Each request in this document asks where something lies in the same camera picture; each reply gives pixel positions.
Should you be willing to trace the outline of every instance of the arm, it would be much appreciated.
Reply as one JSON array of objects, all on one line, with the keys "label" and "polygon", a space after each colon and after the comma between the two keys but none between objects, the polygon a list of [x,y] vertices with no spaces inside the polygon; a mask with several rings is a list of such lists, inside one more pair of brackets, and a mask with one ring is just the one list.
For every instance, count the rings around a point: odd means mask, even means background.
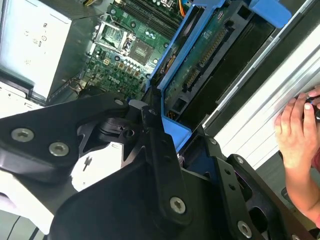
[{"label": "arm", "polygon": [[275,121],[275,134],[283,155],[285,183],[290,199],[305,216],[317,223],[320,190],[311,178],[310,168],[320,139],[314,109],[310,103],[305,103],[306,99],[307,95],[301,93],[297,100],[290,100]]}]

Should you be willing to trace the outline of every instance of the blue plastic bracket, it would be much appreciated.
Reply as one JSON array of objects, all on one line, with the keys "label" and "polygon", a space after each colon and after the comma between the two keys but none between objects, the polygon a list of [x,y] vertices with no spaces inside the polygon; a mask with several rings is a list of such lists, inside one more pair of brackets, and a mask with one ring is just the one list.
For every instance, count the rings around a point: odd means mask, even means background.
[{"label": "blue plastic bracket", "polygon": [[[165,57],[170,51],[170,48],[176,41],[179,33],[181,32],[183,26],[186,24],[188,17],[190,16],[194,7],[204,7],[205,10],[202,13],[201,17],[199,18],[196,26],[194,27],[193,31],[191,32],[190,36],[186,40],[185,44],[183,45],[182,49],[180,50],[179,54],[176,56],[175,61],[173,62],[172,66],[168,70],[167,74],[163,77],[162,81],[158,85],[158,89],[161,90],[162,93],[162,102],[161,102],[161,117],[164,126],[164,131],[167,134],[170,134],[173,138],[174,146],[176,151],[178,152],[183,145],[187,142],[190,138],[192,131],[179,124],[178,122],[166,117],[164,115],[164,91],[168,84],[170,83],[171,79],[174,77],[176,72],[178,71],[181,64],[184,62],[186,56],[194,46],[196,40],[198,39],[199,35],[202,33],[203,29],[205,28],[207,22],[210,20],[214,10],[216,8],[221,8],[222,5],[225,3],[225,0],[194,0],[193,4],[191,5],[189,11],[187,12],[185,18],[183,19],[180,27],[178,28],[177,32],[175,33],[171,43],[167,47],[166,51],[164,52],[161,60],[159,61],[158,65],[154,69],[153,73],[151,74],[150,79],[155,75],[158,71],[161,63],[164,61]],[[249,8],[260,15],[262,18],[273,24],[276,28],[282,28],[291,18],[291,13],[280,3],[276,0],[252,0]],[[146,84],[146,89],[150,86],[150,82]]]},{"label": "blue plastic bracket", "polygon": [[249,9],[276,28],[282,28],[292,17],[291,12],[276,0],[252,0]]}]

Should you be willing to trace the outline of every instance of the ram slot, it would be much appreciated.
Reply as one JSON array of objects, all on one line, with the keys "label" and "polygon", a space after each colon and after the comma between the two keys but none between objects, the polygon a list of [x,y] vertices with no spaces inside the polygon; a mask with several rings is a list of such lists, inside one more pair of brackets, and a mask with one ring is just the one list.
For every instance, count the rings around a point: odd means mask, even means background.
[{"label": "ram slot", "polygon": [[137,5],[142,10],[146,11],[147,13],[153,15],[155,18],[161,20],[164,24],[168,25],[169,27],[173,28],[175,31],[178,30],[180,26],[180,22],[174,21],[171,17],[167,16],[166,13],[159,11],[153,6],[150,6],[147,2],[142,0],[128,0],[126,2],[127,5],[131,3]]},{"label": "ram slot", "polygon": [[155,32],[160,33],[162,36],[172,39],[175,35],[175,30],[172,28],[167,27],[166,25],[161,25],[160,23],[150,19],[149,17],[145,16],[137,9],[134,9],[131,5],[126,4],[123,7],[123,10],[128,13],[129,15],[133,16],[143,24],[147,25],[149,28],[153,29]]}]

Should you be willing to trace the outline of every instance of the motherboard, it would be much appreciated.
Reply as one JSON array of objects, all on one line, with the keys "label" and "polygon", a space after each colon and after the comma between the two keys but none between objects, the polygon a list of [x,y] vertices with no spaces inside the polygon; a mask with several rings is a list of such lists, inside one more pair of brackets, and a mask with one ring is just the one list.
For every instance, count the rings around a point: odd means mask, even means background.
[{"label": "motherboard", "polygon": [[[169,46],[171,29],[174,32],[183,19],[173,13],[172,1],[150,2],[116,0],[100,17],[95,48],[82,78],[85,86],[95,85],[127,100],[143,97],[151,73]],[[170,26],[166,28],[162,21]]]}]

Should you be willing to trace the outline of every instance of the hand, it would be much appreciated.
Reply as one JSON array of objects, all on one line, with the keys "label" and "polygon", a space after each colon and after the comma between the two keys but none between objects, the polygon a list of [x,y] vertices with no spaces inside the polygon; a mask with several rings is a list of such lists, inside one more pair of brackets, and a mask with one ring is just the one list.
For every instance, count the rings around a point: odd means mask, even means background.
[{"label": "hand", "polygon": [[307,95],[291,99],[275,121],[275,135],[286,169],[307,173],[320,146],[315,112]]},{"label": "hand", "polygon": [[[320,85],[315,86],[313,90],[307,93],[309,97],[320,96]],[[320,109],[320,97],[314,99],[312,104],[315,105],[318,109]]]}]

